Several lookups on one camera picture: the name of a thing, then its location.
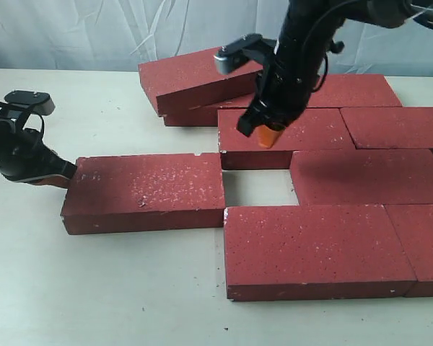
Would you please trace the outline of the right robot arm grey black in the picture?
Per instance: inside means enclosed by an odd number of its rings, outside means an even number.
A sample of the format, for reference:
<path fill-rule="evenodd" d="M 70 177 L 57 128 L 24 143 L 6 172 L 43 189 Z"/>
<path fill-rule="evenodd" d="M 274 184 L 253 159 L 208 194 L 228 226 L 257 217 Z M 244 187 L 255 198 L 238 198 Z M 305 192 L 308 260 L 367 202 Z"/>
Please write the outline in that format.
<path fill-rule="evenodd" d="M 395 29 L 408 20 L 433 30 L 433 1 L 290 1 L 276 40 L 250 34 L 228 45 L 233 66 L 262 65 L 255 94 L 237 121 L 246 137 L 258 132 L 260 145 L 271 148 L 305 111 L 324 84 L 328 54 L 339 54 L 344 42 L 334 35 L 345 21 Z"/>

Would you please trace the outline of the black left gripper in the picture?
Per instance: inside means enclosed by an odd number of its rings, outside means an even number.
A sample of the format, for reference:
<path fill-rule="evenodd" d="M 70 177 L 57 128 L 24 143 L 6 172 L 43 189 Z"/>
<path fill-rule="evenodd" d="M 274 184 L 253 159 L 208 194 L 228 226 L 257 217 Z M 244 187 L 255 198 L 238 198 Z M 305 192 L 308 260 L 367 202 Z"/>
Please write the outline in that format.
<path fill-rule="evenodd" d="M 45 127 L 13 131 L 0 120 L 0 174 L 11 182 L 68 188 L 77 165 L 61 159 L 43 143 Z"/>

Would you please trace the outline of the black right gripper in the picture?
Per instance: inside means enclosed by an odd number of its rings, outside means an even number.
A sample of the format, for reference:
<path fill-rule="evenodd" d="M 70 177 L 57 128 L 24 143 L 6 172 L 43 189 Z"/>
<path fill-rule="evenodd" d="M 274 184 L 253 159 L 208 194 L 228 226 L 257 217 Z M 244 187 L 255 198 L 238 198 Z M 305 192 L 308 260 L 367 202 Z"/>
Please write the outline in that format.
<path fill-rule="evenodd" d="M 258 145 L 272 148 L 305 111 L 320 84 L 319 70 L 327 51 L 328 37 L 280 36 L 264 61 L 255 96 L 239 117 L 237 131 L 251 137 L 256 129 Z"/>

